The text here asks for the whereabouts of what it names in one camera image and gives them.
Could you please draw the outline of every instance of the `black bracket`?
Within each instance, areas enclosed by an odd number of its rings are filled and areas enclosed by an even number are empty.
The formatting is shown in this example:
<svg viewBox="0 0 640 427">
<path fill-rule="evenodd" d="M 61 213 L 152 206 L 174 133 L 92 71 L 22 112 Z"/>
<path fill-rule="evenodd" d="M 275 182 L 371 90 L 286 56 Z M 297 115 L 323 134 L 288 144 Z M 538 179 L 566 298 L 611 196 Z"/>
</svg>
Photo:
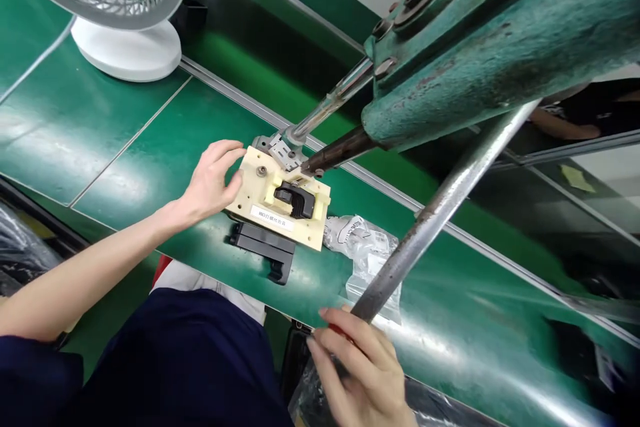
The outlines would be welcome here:
<svg viewBox="0 0 640 427">
<path fill-rule="evenodd" d="M 291 217 L 295 219 L 312 218 L 315 196 L 300 187 L 294 187 L 289 182 L 283 181 L 273 194 L 278 200 L 282 200 L 293 207 Z"/>
<path fill-rule="evenodd" d="M 239 222 L 233 228 L 229 243 L 271 261 L 269 280 L 285 285 L 289 279 L 295 242 L 269 230 Z"/>
</svg>

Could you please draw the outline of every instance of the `forearm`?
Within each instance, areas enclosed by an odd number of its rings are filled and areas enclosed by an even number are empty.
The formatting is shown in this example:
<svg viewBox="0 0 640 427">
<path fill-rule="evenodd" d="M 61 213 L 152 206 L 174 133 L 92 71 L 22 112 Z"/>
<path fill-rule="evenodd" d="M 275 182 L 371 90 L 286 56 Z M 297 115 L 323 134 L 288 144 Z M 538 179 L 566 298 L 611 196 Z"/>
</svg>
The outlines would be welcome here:
<svg viewBox="0 0 640 427">
<path fill-rule="evenodd" d="M 0 335 L 50 342 L 157 246 L 187 227 L 169 204 L 37 278 L 0 308 Z"/>
<path fill-rule="evenodd" d="M 599 129 L 594 125 L 575 125 L 542 109 L 536 109 L 531 114 L 531 121 L 547 135 L 558 139 L 588 140 L 600 135 Z"/>
</svg>

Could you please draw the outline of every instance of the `navy sleeve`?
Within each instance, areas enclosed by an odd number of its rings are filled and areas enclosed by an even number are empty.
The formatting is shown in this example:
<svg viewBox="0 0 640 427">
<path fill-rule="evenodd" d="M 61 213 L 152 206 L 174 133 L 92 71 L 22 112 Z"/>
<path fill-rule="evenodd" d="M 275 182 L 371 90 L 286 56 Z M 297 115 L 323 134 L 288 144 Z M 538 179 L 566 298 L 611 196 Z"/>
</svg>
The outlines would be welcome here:
<svg viewBox="0 0 640 427">
<path fill-rule="evenodd" d="M 82 357 L 15 336 L 0 337 L 3 425 L 48 424 L 81 389 Z"/>
</svg>

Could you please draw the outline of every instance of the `label sticker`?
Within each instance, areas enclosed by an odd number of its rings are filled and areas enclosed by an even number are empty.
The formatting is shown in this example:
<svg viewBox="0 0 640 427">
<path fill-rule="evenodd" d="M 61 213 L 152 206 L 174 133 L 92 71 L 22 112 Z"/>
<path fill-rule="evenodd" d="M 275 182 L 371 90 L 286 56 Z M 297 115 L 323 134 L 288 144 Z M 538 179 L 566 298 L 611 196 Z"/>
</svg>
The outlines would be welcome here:
<svg viewBox="0 0 640 427">
<path fill-rule="evenodd" d="M 251 215 L 253 217 L 264 220 L 268 224 L 283 228 L 284 230 L 288 230 L 289 232 L 293 232 L 294 224 L 291 220 L 287 220 L 284 217 L 278 216 L 275 213 L 270 212 L 269 210 L 264 210 L 257 205 L 251 206 Z"/>
<path fill-rule="evenodd" d="M 367 271 L 372 276 L 376 276 L 386 261 L 387 259 L 380 256 L 367 254 Z"/>
<path fill-rule="evenodd" d="M 377 230 L 372 230 L 373 232 L 373 249 L 380 252 L 381 254 L 389 253 L 389 240 L 387 236 L 382 232 L 378 232 Z"/>
</svg>

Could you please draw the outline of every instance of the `person's arm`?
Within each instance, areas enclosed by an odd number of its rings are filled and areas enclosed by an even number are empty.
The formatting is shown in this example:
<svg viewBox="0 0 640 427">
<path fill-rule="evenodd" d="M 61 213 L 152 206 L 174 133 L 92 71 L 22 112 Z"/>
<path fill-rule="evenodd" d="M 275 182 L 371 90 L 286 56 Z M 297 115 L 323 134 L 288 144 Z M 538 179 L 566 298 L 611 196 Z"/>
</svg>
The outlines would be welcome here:
<svg viewBox="0 0 640 427">
<path fill-rule="evenodd" d="M 336 423 L 341 427 L 417 427 L 405 399 L 405 375 L 386 335 L 345 310 L 322 309 L 320 316 L 353 341 L 330 328 L 316 329 L 307 340 Z M 340 379 L 330 354 L 351 377 Z"/>
<path fill-rule="evenodd" d="M 182 197 L 83 250 L 11 296 L 0 307 L 0 336 L 55 340 L 156 247 L 229 205 L 242 178 L 237 172 L 225 187 L 225 174 L 245 152 L 238 141 L 212 143 Z"/>
<path fill-rule="evenodd" d="M 537 108 L 529 118 L 533 124 L 551 137 L 562 140 L 590 140 L 600 136 L 595 125 L 575 125 Z"/>
</svg>

